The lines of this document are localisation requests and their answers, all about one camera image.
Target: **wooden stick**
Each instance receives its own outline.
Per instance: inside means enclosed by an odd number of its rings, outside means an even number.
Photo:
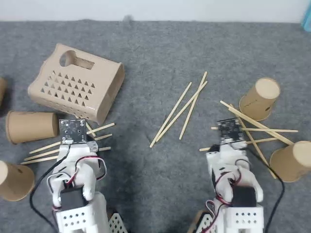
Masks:
[[[99,131],[99,130],[104,130],[104,129],[107,129],[107,128],[111,127],[111,126],[115,126],[115,125],[116,125],[115,123],[111,123],[111,124],[108,124],[108,125],[104,125],[104,126],[102,126],[102,127],[99,127],[99,128],[94,129],[94,130],[88,131],[87,134],[94,133],[94,132],[97,132],[97,131]]]
[[[162,133],[159,135],[159,137],[156,139],[156,142],[160,140],[161,137],[166,133],[167,130],[174,124],[174,122],[179,118],[179,116],[185,111],[185,109],[191,104],[191,102],[194,100],[194,98],[200,93],[200,91],[205,87],[207,84],[207,81],[203,83],[203,85],[197,90],[196,93],[190,98],[190,100],[185,104],[185,106],[177,113],[177,115],[174,117],[174,119],[168,124],[168,126],[162,131]]]
[[[56,147],[56,146],[58,146],[60,144],[61,144],[61,142],[55,142],[55,143],[47,145],[45,147],[41,147],[39,149],[33,150],[33,151],[29,152],[29,154],[37,153],[39,151],[42,151],[42,150],[45,150],[45,149],[48,149],[48,148],[51,148],[51,147]]]
[[[94,140],[98,141],[98,140],[101,140],[101,139],[104,139],[104,138],[108,138],[108,137],[111,137],[111,136],[112,136],[112,134],[107,134],[107,135],[104,135],[104,136],[95,137]]]
[[[218,127],[212,126],[211,130],[217,130]],[[297,133],[298,130],[279,130],[279,129],[254,129],[254,128],[241,128],[243,131],[261,131],[261,132],[284,132],[284,133]]]
[[[51,156],[51,157],[47,157],[47,158],[42,158],[42,159],[34,159],[34,160],[31,160],[31,161],[27,161],[27,162],[22,162],[20,164],[33,164],[33,163],[39,163],[39,162],[43,162],[43,161],[47,161],[47,160],[52,160],[52,159],[57,159],[58,155],[57,156]]]
[[[88,122],[86,121],[86,127],[88,130],[92,131],[92,128],[91,126],[88,124]],[[93,137],[96,137],[96,134],[94,132],[91,132],[92,136]]]
[[[99,130],[103,130],[103,129],[106,129],[106,128],[109,128],[109,127],[115,126],[115,125],[116,125],[115,123],[111,123],[111,124],[108,124],[108,125],[104,125],[104,126],[102,126],[102,127],[99,127],[99,128],[94,129],[94,130],[88,131],[87,134],[94,133],[94,132],[97,132],[97,131],[99,131]],[[35,149],[35,150],[29,152],[29,154],[37,153],[37,152],[43,151],[43,150],[48,149],[48,148],[51,148],[51,147],[56,147],[56,146],[58,146],[58,145],[60,145],[60,144],[61,144],[61,142],[55,142],[55,143],[53,143],[53,144],[50,144],[50,145],[47,145],[47,146],[44,146],[44,147]]]
[[[207,76],[207,72],[205,71],[205,73],[204,73],[204,75],[203,75],[203,77],[202,77],[202,80],[201,80],[201,82],[200,82],[199,88],[203,85],[206,76]],[[195,106],[195,103],[196,103],[198,97],[199,97],[199,95],[197,95],[197,96],[194,98],[193,102],[192,102],[192,105],[191,105],[190,110],[189,110],[189,112],[188,112],[188,115],[187,115],[187,118],[186,118],[186,120],[185,120],[184,126],[183,126],[183,128],[182,128],[182,130],[181,130],[181,132],[180,132],[179,140],[182,139],[182,137],[183,137],[183,135],[184,135],[184,133],[185,133],[185,130],[186,130],[186,127],[187,127],[187,125],[188,125],[188,122],[189,122],[191,113],[192,113],[192,111],[193,111],[193,108],[194,108],[194,106]]]
[[[237,117],[237,119],[239,120],[240,124],[241,124],[244,128],[246,128],[246,126],[245,126],[244,122],[242,121],[242,119],[241,119],[238,115],[236,115],[236,117]],[[254,147],[255,147],[257,153],[259,154],[259,156],[261,157],[261,159],[263,160],[263,162],[264,162],[267,166],[269,166],[269,164],[268,164],[266,158],[264,157],[263,153],[262,153],[261,150],[259,149],[259,147],[258,147],[257,143],[255,142],[254,138],[252,137],[251,133],[250,133],[249,131],[245,131],[245,132],[246,132],[247,136],[249,137],[249,139],[251,140],[251,142],[253,143],[253,145],[254,145]],[[273,172],[270,171],[270,173],[271,173],[272,177],[275,179],[276,176],[273,174]]]
[[[228,105],[227,103],[223,102],[222,100],[220,101],[221,104],[223,104],[224,106],[226,106],[230,112],[234,113],[235,115],[243,118],[244,120],[248,121],[249,123],[255,125],[256,127],[260,128],[260,129],[269,129],[267,126],[255,121],[254,119],[246,116],[245,114],[241,113],[240,111],[236,110],[235,108],[231,107],[230,105]],[[286,137],[276,133],[276,132],[267,132],[268,134],[270,134],[273,137],[276,137],[278,140],[286,143],[287,145],[292,145],[294,144],[291,140],[287,139]]]
[[[174,108],[171,110],[169,116],[166,118],[165,122],[163,123],[163,125],[161,126],[161,128],[159,129],[159,131],[157,132],[156,136],[154,137],[154,139],[152,140],[151,144],[150,144],[150,148],[152,148],[154,146],[154,144],[156,143],[156,139],[157,137],[159,137],[160,133],[162,133],[162,130],[164,129],[164,127],[166,126],[166,124],[169,122],[169,120],[171,119],[173,113],[175,112],[176,108],[178,107],[178,105],[180,104],[181,100],[184,98],[185,94],[187,93],[187,91],[189,90],[190,86],[191,86],[192,82],[190,82],[188,84],[188,86],[186,87],[186,89],[184,90],[183,94],[180,96],[179,100],[177,101],[177,103],[175,104]]]
[[[51,150],[51,151],[48,151],[48,152],[45,152],[45,153],[42,153],[42,154],[37,154],[37,155],[34,155],[34,156],[27,157],[27,158],[24,159],[24,161],[40,158],[40,157],[43,157],[43,156],[46,156],[46,155],[49,155],[49,154],[54,154],[54,153],[57,153],[57,152],[59,152],[59,149]]]
[[[98,151],[105,151],[105,150],[111,150],[111,147],[103,147],[103,148],[98,148]],[[42,158],[42,159],[34,159],[31,161],[27,161],[27,162],[22,162],[20,164],[33,164],[33,163],[39,163],[39,162],[43,162],[43,161],[47,161],[47,160],[52,160],[52,159],[57,159],[57,156],[51,156],[51,157],[47,157],[47,158]]]
[[[111,147],[98,148],[98,151],[111,150]]]
[[[259,142],[270,142],[270,141],[275,141],[278,140],[275,137],[269,137],[269,138],[264,138],[264,139],[258,139],[258,140],[254,140],[254,142],[259,143]],[[199,151],[207,151],[209,150],[210,147],[206,147],[206,148],[200,148]]]

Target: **white wall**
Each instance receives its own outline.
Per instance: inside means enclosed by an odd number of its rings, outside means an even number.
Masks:
[[[301,22],[310,0],[0,0],[0,20]]]

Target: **brown paper cup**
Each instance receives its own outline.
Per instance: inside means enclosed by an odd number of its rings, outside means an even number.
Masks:
[[[240,111],[260,121],[266,119],[280,94],[278,83],[271,78],[261,78],[240,100]]]
[[[6,117],[6,136],[14,144],[58,135],[55,113],[10,111]]]
[[[0,77],[0,106],[2,104],[6,86],[7,86],[6,80]]]
[[[35,175],[23,165],[14,165],[0,161],[0,196],[8,201],[25,198],[33,189]]]
[[[299,180],[311,171],[311,142],[300,141],[276,150],[271,155],[270,166],[284,182]]]

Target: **black circuit board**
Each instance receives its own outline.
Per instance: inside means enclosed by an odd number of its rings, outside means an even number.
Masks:
[[[237,118],[217,121],[221,144],[244,141],[243,132]]]
[[[59,120],[59,131],[62,144],[86,143],[86,120]]]

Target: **carpet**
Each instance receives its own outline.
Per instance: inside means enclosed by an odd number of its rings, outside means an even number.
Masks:
[[[239,99],[260,77],[272,77],[281,95],[263,124],[298,129],[284,133],[292,141],[311,139],[311,35],[298,24],[201,22],[0,22],[0,76],[8,81],[0,111],[1,160],[20,163],[28,152],[58,139],[10,144],[5,135],[9,110],[55,110],[30,100],[28,85],[62,43],[125,65],[125,80],[105,124],[116,126],[100,147],[107,177],[97,189],[121,215],[133,233],[186,232],[196,213],[214,197],[204,152],[199,148],[219,143],[217,120],[233,117],[219,101],[238,106]],[[208,84],[200,94],[182,140],[184,113],[152,149],[149,144],[189,82],[192,87],[179,110],[197,90],[204,71]],[[57,112],[59,118],[72,116]],[[255,139],[270,137],[253,133]],[[280,141],[259,145],[270,158]],[[252,171],[264,191],[265,221],[280,194],[280,184],[252,155]],[[53,161],[30,165],[36,178]],[[270,228],[271,233],[308,233],[311,176],[286,184],[286,193]],[[29,207],[0,200],[1,233],[50,233],[50,227]],[[49,219],[52,198],[45,185],[35,195],[35,206]]]

